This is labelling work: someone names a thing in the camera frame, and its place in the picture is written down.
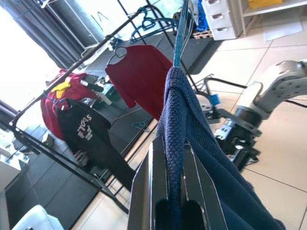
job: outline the garment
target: garment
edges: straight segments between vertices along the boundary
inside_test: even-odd
[[[129,46],[124,58],[106,67],[106,73],[125,103],[138,103],[154,118],[163,109],[165,78],[172,63],[154,46]]]
[[[58,84],[56,87],[54,87],[51,92],[56,92],[56,98],[60,99],[67,88],[71,86],[70,84],[70,77],[67,77],[63,83]]]
[[[251,185],[218,146],[198,100],[179,68],[172,68],[166,79],[158,135],[165,142],[172,229],[179,229],[179,186],[185,139],[215,184],[229,230],[285,229],[269,214]]]
[[[66,73],[65,69],[61,69],[59,75],[53,80],[55,81],[57,78]],[[40,102],[40,107],[42,110],[42,116],[46,127],[58,138],[63,139],[61,129],[58,124],[58,118],[56,113],[56,108],[61,108],[61,102],[54,103],[53,100],[70,98],[74,100],[81,100],[85,97],[98,99],[98,96],[86,88],[85,86],[80,84],[80,80],[86,76],[86,73],[80,74],[70,74],[70,87],[65,88],[65,91],[61,95],[60,98],[57,98],[57,91],[49,92],[47,97],[44,97]]]
[[[66,100],[68,109],[58,109],[59,126],[63,139],[74,154],[84,158],[89,164],[101,169],[109,169],[130,191],[135,171],[129,167],[119,152],[112,146],[108,129],[111,124],[89,106],[74,100]]]

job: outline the curtain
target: curtain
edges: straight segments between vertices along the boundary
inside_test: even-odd
[[[42,9],[33,0],[0,0],[0,6],[60,68],[68,69],[81,58],[84,49],[48,8]]]

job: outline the yellow box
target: yellow box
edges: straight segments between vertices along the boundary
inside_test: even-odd
[[[283,3],[283,0],[248,0],[250,9],[272,6]]]

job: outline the white drawer unit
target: white drawer unit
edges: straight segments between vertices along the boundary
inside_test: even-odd
[[[213,38],[217,40],[235,39],[237,37],[235,30],[232,26],[223,27],[218,29],[211,29]]]
[[[229,11],[227,0],[203,0],[202,7],[206,15],[214,15]]]
[[[209,15],[206,17],[207,17],[207,22],[209,24],[210,29],[218,29],[218,28],[233,26],[229,12],[218,13],[218,14]]]

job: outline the wooden pallet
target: wooden pallet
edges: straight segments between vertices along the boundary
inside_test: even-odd
[[[193,33],[193,37],[195,39],[212,37],[212,32],[211,32],[211,30],[206,30],[206,31],[203,31],[203,32],[196,32],[196,33]]]

